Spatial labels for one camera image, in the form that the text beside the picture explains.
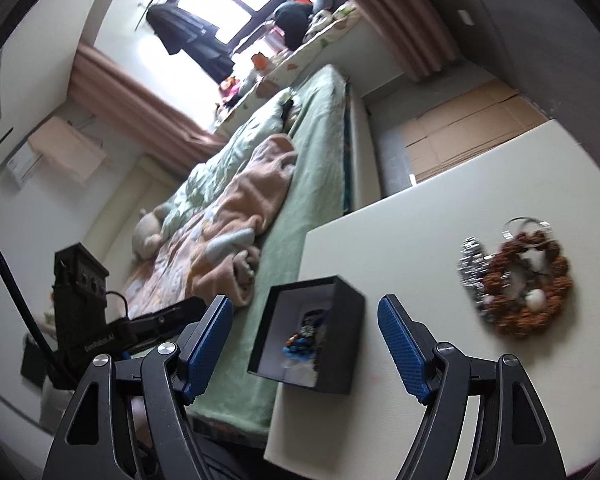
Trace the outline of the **black square jewelry box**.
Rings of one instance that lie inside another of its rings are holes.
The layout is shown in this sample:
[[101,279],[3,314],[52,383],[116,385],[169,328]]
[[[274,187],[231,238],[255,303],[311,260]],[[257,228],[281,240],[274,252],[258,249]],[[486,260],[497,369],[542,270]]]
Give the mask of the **black square jewelry box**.
[[365,297],[339,276],[273,286],[248,372],[320,393],[349,393],[365,307]]

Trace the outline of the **blue flower jewelry in box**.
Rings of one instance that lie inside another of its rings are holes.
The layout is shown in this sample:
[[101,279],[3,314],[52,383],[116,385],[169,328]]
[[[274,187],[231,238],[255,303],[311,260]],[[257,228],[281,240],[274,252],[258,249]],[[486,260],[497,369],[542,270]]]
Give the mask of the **blue flower jewelry in box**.
[[327,315],[326,309],[314,309],[302,316],[300,327],[283,346],[283,354],[289,362],[309,363],[315,360],[324,339],[323,326]]

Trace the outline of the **beige stuffed toy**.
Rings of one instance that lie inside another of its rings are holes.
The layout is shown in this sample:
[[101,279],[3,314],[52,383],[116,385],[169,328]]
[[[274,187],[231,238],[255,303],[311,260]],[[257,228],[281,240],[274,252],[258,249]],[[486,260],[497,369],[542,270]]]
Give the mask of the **beige stuffed toy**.
[[157,255],[164,243],[162,226],[171,211],[169,203],[155,206],[154,209],[141,209],[132,235],[132,251],[138,260],[149,260]]

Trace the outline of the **white table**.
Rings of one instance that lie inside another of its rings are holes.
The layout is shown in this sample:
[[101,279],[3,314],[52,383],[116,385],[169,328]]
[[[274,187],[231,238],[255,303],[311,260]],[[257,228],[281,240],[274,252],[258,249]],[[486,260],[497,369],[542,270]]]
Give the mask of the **white table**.
[[[574,283],[565,312],[526,340],[483,323],[457,273],[467,237],[498,249],[515,217],[550,224]],[[567,470],[600,458],[600,168],[558,122],[309,232],[300,275],[338,275],[362,292],[360,352],[347,396],[278,388],[269,462],[310,479],[398,474],[424,409],[406,392],[378,330],[378,301],[388,294],[468,356],[518,356]]]

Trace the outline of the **thin silver bangle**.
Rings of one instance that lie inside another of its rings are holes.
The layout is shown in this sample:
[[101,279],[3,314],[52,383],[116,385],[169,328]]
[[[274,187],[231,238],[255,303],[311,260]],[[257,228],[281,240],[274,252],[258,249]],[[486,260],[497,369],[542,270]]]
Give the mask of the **thin silver bangle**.
[[502,237],[524,248],[539,248],[553,239],[553,228],[545,220],[515,217],[505,222]]

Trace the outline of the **pink fleece blanket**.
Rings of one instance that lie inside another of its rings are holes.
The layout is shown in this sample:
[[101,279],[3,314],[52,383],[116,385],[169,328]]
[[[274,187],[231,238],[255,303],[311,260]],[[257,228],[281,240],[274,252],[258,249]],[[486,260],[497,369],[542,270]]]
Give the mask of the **pink fleece blanket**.
[[187,265],[187,296],[211,302],[224,295],[236,307],[250,304],[261,255],[257,239],[285,203],[297,158],[289,136],[269,136],[204,211]]

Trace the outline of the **pale green quilt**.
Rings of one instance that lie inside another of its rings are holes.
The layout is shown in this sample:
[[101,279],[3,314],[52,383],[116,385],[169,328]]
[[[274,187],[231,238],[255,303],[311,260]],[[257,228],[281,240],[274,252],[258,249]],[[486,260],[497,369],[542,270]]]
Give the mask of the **pale green quilt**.
[[196,165],[168,200],[170,211],[162,224],[163,240],[170,240],[178,229],[216,200],[249,162],[253,151],[272,134],[285,132],[287,116],[299,110],[297,92],[291,88],[279,91],[235,131],[221,151]]

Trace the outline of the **left pink curtain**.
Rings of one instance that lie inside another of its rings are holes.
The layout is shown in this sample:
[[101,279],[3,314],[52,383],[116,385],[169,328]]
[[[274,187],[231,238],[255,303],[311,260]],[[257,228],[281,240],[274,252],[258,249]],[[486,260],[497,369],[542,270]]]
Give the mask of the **left pink curtain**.
[[182,176],[219,153],[228,142],[227,136],[201,128],[84,42],[76,48],[68,96]]

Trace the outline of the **pink curtain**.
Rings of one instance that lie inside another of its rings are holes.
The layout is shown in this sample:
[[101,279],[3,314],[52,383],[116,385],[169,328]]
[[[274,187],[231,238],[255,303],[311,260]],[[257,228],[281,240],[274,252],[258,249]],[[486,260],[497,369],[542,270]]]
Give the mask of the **pink curtain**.
[[411,81],[421,81],[460,58],[460,49],[429,0],[351,1]]
[[228,142],[227,136],[201,128],[84,42],[76,48],[68,96],[182,176],[219,153]]

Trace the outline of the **bed with green sheet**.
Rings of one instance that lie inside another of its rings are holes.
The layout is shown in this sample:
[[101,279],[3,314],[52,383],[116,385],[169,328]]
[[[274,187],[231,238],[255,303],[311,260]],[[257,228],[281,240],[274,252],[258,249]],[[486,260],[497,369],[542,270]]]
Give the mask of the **bed with green sheet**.
[[[268,291],[298,278],[306,234],[364,206],[358,192],[363,176],[352,168],[352,152],[373,148],[370,140],[355,137],[367,130],[367,116],[336,67],[320,68],[291,90],[298,93],[300,110],[289,113],[283,134],[298,152],[294,176],[277,218],[257,239],[261,255],[252,300],[245,307],[234,305],[235,321],[209,387],[188,409],[189,416],[222,434],[253,441],[268,435],[276,391],[270,380],[248,372]],[[197,222],[208,207],[131,275],[124,292],[132,318],[191,297],[185,292],[187,265],[200,231]]]

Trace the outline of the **floral window sill cushion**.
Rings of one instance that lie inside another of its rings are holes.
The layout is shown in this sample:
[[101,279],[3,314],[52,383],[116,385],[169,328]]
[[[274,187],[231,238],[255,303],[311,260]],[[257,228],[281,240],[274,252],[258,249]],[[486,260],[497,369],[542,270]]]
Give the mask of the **floral window sill cushion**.
[[279,91],[291,87],[301,74],[327,48],[339,42],[360,21],[362,14],[353,2],[343,3],[334,13],[321,11],[314,18],[303,44],[294,52],[285,50],[274,58],[257,53],[263,70],[251,64],[245,78],[225,79],[222,90],[228,90],[228,101],[216,111],[213,131],[220,136],[231,136],[257,110]]

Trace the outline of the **dark clothes hanging at window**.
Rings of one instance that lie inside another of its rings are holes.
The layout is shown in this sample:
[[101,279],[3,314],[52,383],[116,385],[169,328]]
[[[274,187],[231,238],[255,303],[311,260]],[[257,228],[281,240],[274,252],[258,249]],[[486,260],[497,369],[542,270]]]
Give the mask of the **dark clothes hanging at window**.
[[170,55],[184,51],[220,84],[233,73],[230,49],[216,38],[218,28],[174,3],[154,4],[146,13],[152,28]]

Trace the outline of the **black bag on sill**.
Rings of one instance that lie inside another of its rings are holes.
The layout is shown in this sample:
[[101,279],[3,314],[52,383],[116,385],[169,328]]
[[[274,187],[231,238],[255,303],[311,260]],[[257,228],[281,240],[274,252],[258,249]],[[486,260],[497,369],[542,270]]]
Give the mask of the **black bag on sill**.
[[274,23],[284,33],[284,44],[288,50],[301,47],[309,29],[313,6],[302,2],[285,2],[274,11]]

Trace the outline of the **right pink curtain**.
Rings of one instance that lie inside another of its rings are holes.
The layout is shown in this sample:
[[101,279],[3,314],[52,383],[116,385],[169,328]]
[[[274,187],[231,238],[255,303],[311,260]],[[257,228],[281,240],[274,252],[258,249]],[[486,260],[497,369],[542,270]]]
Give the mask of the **right pink curtain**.
[[460,58],[460,49],[429,0],[351,1],[411,81],[421,81]]

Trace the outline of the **pink cloth on wall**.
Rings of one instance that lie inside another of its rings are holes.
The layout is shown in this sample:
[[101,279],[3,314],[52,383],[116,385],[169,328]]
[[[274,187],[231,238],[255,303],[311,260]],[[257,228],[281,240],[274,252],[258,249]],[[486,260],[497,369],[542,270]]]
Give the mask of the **pink cloth on wall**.
[[72,125],[53,116],[28,137],[32,151],[79,185],[86,185],[108,155]]

